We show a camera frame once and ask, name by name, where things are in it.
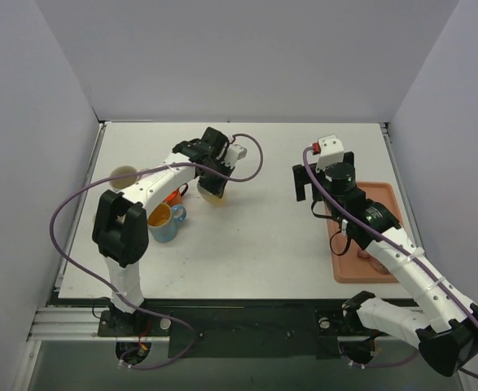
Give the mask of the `yellow mug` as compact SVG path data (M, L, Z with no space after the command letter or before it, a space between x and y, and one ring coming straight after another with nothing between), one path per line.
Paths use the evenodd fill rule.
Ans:
M221 198L214 195L213 193L207 191L206 189L202 188L200 184L197 184L197 190L203 200L205 200L208 204L214 207L223 207L226 204L226 194L223 194Z

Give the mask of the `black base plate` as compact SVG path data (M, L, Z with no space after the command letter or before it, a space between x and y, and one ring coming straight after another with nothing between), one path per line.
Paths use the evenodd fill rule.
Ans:
M140 362L151 338L169 338L169 358L342 358L367 364L382 334L352 331L340 299L152 300L144 310L101 313L98 334L121 337L117 354Z

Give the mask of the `blue mug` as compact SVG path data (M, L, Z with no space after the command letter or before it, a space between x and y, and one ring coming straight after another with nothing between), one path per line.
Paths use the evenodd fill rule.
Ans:
M147 227L152 238L159 243L167 243L178 234L179 225L186 219L186 208L182 204L170 206L159 204L147 219Z

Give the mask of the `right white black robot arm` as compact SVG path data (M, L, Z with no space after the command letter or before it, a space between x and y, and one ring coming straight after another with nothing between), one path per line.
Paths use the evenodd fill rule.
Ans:
M478 305L430 263L384 204L357 185L353 153L341 153L323 169L305 160L292 174L297 200L305 199L305 186L311 185L313 199L326 205L347 241L382 264L420 308L407 310L362 291L342 306L344 328L393 336L443 376L464 371L478 354Z

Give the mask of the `orange mug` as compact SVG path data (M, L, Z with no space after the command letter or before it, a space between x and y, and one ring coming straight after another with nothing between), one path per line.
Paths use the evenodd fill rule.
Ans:
M170 207L181 204L183 196L189 190L189 185L187 183L180 186L178 189L170 193L165 199L164 202L168 204Z

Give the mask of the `aluminium rail frame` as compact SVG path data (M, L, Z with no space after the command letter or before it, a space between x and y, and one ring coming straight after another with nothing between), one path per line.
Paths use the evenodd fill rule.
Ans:
M241 134L251 149L238 176L258 171L251 182L227 187L226 204L214 207L190 191L188 221L167 244L151 242L141 264L142 288L152 300L340 299L361 284L339 283L328 248L329 229L312 217L307 202L295 200L291 168L303 149L336 134L355 154L357 176L390 185L405 228L419 236L380 124L220 123ZM256 145L262 152L255 152ZM145 370L116 368L121 337L101 337L99 319L107 309L107 287L90 277L107 267L90 236L99 189L83 203L68 251L77 266L65 266L60 287L33 320L29 339L40 343L30 388L34 390L461 390L463 382L436 374L420 358L401 360L411 349L378 339L375 368L349 369L342 358L169 358L169 338L151 338Z

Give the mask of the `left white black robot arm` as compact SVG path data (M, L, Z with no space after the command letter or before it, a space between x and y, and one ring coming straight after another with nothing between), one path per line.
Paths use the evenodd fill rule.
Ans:
M229 177L246 155L244 147L208 127L201 138L175 145L153 174L140 174L133 185L100 196L92 239L116 289L111 303L120 311L116 325L125 334L139 334L146 323L145 314L137 310L144 302L138 262L149 245L150 214L170 193L195 178L207 192L223 197L227 181L219 175Z

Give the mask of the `white patterned mug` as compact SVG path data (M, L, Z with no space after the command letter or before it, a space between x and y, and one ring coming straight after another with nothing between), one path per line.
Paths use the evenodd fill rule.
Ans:
M138 169L132 165L117 167L110 174L111 180L108 182L110 189L117 193L128 187L140 185L145 170L147 168Z

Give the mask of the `pink mug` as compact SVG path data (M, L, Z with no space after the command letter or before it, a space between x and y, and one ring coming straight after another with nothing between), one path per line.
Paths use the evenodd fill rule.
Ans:
M390 274L388 269L381 262L377 261L374 257L372 257L367 251L358 250L357 256L361 258L362 260L367 261L368 264L371 266L371 268L375 270L377 273L382 275Z

